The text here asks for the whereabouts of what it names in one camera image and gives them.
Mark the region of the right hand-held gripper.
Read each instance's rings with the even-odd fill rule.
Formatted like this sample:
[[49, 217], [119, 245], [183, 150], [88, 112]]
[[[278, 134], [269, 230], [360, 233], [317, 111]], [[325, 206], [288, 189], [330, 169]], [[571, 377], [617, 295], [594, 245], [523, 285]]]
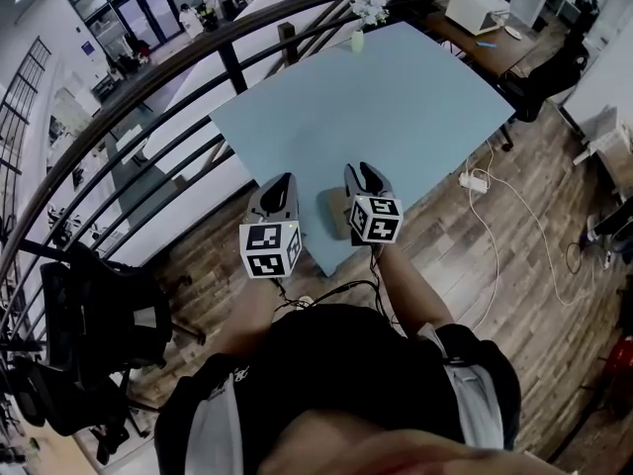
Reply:
[[389, 179], [371, 164], [361, 161], [361, 184], [355, 168], [344, 167], [345, 193], [349, 201], [346, 218], [355, 245], [394, 243], [404, 220], [402, 201], [395, 197]]

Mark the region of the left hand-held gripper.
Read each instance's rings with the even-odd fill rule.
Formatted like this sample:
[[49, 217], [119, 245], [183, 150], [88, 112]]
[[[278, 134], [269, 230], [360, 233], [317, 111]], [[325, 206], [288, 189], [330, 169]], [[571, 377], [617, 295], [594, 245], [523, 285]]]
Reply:
[[303, 249], [297, 180], [291, 172], [286, 176], [286, 206], [279, 174], [252, 194], [246, 223], [239, 226], [240, 256], [252, 279], [290, 276]]

